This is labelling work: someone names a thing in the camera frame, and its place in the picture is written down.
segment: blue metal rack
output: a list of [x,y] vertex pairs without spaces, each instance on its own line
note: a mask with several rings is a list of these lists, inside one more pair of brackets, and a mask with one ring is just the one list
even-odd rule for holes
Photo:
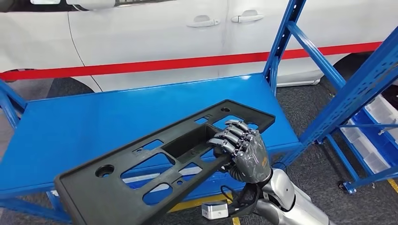
[[[0,81],[0,106],[15,129],[0,164],[1,170],[10,171],[2,174],[0,179],[0,207],[70,222],[59,198],[51,192],[55,175],[227,98],[276,116],[275,124],[264,132],[263,138],[271,154],[285,153],[281,159],[285,165],[291,164],[309,145],[328,139],[354,179],[354,182],[344,183],[349,193],[354,193],[358,186],[393,177],[398,172],[398,167],[396,158],[390,156],[394,156],[391,151],[396,145],[391,142],[389,134],[383,134],[382,138],[384,145],[392,145],[388,152],[383,153],[384,157],[389,157],[387,160],[391,168],[377,174],[367,167],[355,147],[347,142],[368,173],[364,179],[355,172],[331,134],[339,131],[339,127],[349,127],[345,122],[397,79],[398,28],[346,83],[297,26],[304,4],[305,0],[289,1],[262,73],[29,102],[25,102]],[[275,98],[278,65],[291,35],[339,91],[299,138]],[[209,91],[220,87],[222,91],[216,95]],[[261,97],[247,98],[241,94],[245,90]],[[170,99],[173,99],[173,109],[170,107]],[[366,119],[367,114],[364,116],[365,120],[355,118],[365,121],[365,124],[355,125],[364,133],[368,129],[389,126],[376,124],[371,117]],[[160,173],[165,169],[167,165],[159,161],[156,165],[131,171],[131,175],[139,176],[144,170]],[[225,174],[216,173],[208,182],[218,186],[223,182],[230,184],[234,181]],[[243,187],[241,183],[235,182],[234,187]],[[47,192],[53,209],[16,198],[18,195],[35,192]],[[189,198],[213,194],[216,192],[203,184]]]
[[[368,103],[371,99],[376,97],[382,90],[387,88],[393,81],[398,78],[398,28],[396,28],[389,37],[380,45],[380,47],[369,57],[369,59],[358,69],[352,78],[345,83],[342,76],[333,68],[333,66],[325,59],[315,45],[308,39],[308,37],[300,30],[296,22],[299,18],[301,10],[304,6],[305,0],[290,0],[279,27],[278,34],[275,38],[271,54],[268,58],[264,73],[266,77],[270,77],[272,83],[276,82],[272,79],[271,74],[276,67],[274,61],[280,59],[285,50],[289,38],[293,35],[302,47],[308,52],[310,57],[319,66],[321,71],[330,80],[333,86],[338,90],[336,96],[331,102],[321,111],[319,116],[309,125],[307,130],[299,137],[302,147],[290,152],[282,158],[282,162],[286,165],[291,164],[297,157],[304,152],[312,143],[322,143],[324,138],[327,138],[331,145],[336,149],[337,154],[342,159],[343,163],[354,178],[354,182],[345,182],[343,185],[349,193],[356,192],[356,187],[366,185],[368,183],[385,180],[394,177],[398,172],[398,163],[396,159],[397,148],[388,148],[390,152],[385,152],[383,156],[388,157],[386,160],[391,165],[390,169],[384,170],[377,174],[373,174],[366,166],[362,157],[356,149],[349,144],[353,150],[354,155],[359,159],[360,163],[365,167],[369,176],[361,179],[343,152],[340,150],[333,137],[330,135],[339,127],[350,119],[356,112]],[[386,127],[388,125],[380,124],[359,124],[361,129],[377,129],[377,127]],[[382,137],[373,137],[377,139],[387,138],[388,134],[383,134]],[[392,145],[388,140],[383,142],[385,145]]]

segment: car body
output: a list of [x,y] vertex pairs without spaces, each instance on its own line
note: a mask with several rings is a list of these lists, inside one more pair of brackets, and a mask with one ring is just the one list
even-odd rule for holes
[[[260,72],[287,3],[148,0],[84,12],[0,13],[0,72],[223,55],[244,62],[73,77],[95,92]],[[350,53],[374,50],[396,27],[397,9],[396,0],[308,0],[298,25],[335,64]],[[278,86],[316,84],[323,76],[297,49],[292,38]]]

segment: red stripe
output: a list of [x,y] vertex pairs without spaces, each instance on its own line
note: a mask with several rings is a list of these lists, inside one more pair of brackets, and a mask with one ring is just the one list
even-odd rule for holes
[[[339,45],[320,47],[319,50],[323,55],[334,55],[344,53],[359,53],[374,51],[381,42],[353,44],[353,45]],[[106,75],[119,74],[131,72],[144,72],[165,69],[179,69],[191,67],[207,67],[216,65],[227,65],[247,62],[266,61],[269,52],[236,54],[236,55],[220,55],[209,57],[198,57],[189,59],[177,60],[160,60],[147,62],[132,62],[120,63],[110,65],[86,66],[86,67],[69,67],[56,69],[38,69],[13,71],[0,74],[0,79],[3,80],[22,80],[22,79],[40,79],[40,78],[62,78],[71,76],[88,76],[88,75]],[[308,57],[304,49],[286,50],[282,59],[297,59]]]

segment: robotic hand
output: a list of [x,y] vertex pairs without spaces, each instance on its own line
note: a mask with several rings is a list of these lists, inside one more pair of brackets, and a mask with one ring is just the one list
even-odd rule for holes
[[229,120],[227,128],[214,135],[208,143],[220,147],[232,156],[233,162],[225,166],[230,175],[245,182],[242,192],[254,191],[252,201],[240,196],[229,207],[224,202],[204,203],[202,214],[208,219],[232,216],[239,211],[244,215],[257,214],[274,225],[335,225],[316,207],[311,198],[295,186],[281,169],[273,169],[258,130],[250,129],[243,121]]

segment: gray carpet floor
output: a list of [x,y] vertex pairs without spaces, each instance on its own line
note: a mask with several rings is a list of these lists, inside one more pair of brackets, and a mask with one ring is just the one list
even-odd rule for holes
[[[355,59],[350,64],[337,64],[336,68],[344,77],[349,77],[363,60]],[[48,96],[63,96],[74,93],[85,93],[83,85],[72,79],[54,80]],[[297,135],[301,134],[308,124],[316,117],[324,105],[334,94],[334,89],[322,79],[313,86],[278,88],[277,98],[286,117]],[[346,153],[346,156],[357,169],[360,176],[365,173],[349,151],[344,141],[335,136],[336,142]],[[358,188],[354,195],[348,195],[338,189],[339,180],[351,180],[344,165],[339,160],[333,148],[324,145],[313,145],[288,167],[290,179],[303,191],[309,194],[313,202],[324,210],[331,220],[338,225],[396,225],[398,219],[398,194],[388,182],[382,181],[373,185]],[[48,205],[44,195],[25,197],[33,202]],[[243,225],[268,225],[264,219],[250,215],[240,218]],[[1,225],[60,225],[60,223],[5,210],[0,220]],[[192,208],[169,213],[160,218],[159,225],[230,225],[231,219],[207,221],[202,218],[200,208]]]

